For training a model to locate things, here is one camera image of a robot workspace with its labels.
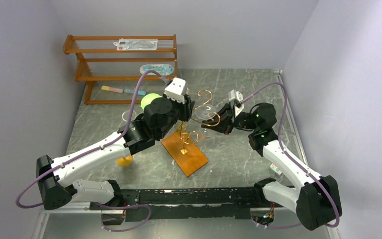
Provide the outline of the clear wine glass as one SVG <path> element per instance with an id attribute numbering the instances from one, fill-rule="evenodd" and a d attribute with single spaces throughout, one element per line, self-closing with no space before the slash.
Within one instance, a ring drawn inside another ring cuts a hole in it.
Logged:
<path id="1" fill-rule="evenodd" d="M 128 122 L 129 120 L 134 120 L 136 118 L 136 116 L 137 116 L 136 111 L 126 110 L 122 113 L 121 118 L 124 122 Z"/>
<path id="2" fill-rule="evenodd" d="M 201 127 L 201 123 L 214 124 L 216 109 L 212 105 L 202 105 L 196 110 L 194 110 L 193 118 L 197 120 L 195 123 L 195 130 L 197 131 L 201 140 L 210 138 L 212 133 L 209 129 Z"/>

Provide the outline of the green plastic wine glass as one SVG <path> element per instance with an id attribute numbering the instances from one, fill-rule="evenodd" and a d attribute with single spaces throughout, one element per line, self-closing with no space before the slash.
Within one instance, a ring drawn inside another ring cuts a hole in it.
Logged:
<path id="1" fill-rule="evenodd" d="M 140 102 L 140 107 L 142 108 L 142 110 L 145 109 L 146 106 L 148 106 L 149 104 L 151 104 L 151 102 L 154 100 L 154 99 L 157 99 L 157 98 L 161 98 L 162 96 L 160 96 L 159 94 L 157 93 L 150 93 L 150 94 L 147 94 L 145 95 L 141 102 Z"/>

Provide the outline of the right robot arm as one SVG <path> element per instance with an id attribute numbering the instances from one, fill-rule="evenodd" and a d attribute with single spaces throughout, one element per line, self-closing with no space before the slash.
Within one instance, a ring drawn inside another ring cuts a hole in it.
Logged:
<path id="1" fill-rule="evenodd" d="M 274 131 L 276 122 L 276 109 L 272 104 L 258 103 L 249 112 L 237 113 L 235 107 L 227 103 L 203 120 L 201 127 L 222 134 L 230 134 L 233 129 L 248 131 L 250 147 L 273 163 L 292 183 L 292 187 L 288 187 L 269 178 L 255 184 L 253 199 L 258 206 L 264 207 L 269 202 L 278 204 L 294 212 L 300 225 L 310 231 L 320 226 L 338 226 L 342 208 L 337 181 L 299 161 Z"/>

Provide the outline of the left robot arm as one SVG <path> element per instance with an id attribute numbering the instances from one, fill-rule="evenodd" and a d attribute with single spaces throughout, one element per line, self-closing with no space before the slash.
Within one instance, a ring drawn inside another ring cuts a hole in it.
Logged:
<path id="1" fill-rule="evenodd" d="M 155 145 L 177 121 L 188 121 L 195 102 L 184 95 L 184 103 L 167 96 L 157 97 L 143 113 L 107 138 L 75 153 L 58 158 L 44 155 L 36 161 L 38 187 L 46 210 L 69 202 L 97 202 L 110 209 L 122 204 L 120 187 L 114 180 L 104 182 L 81 179 L 106 162 L 132 156 Z"/>

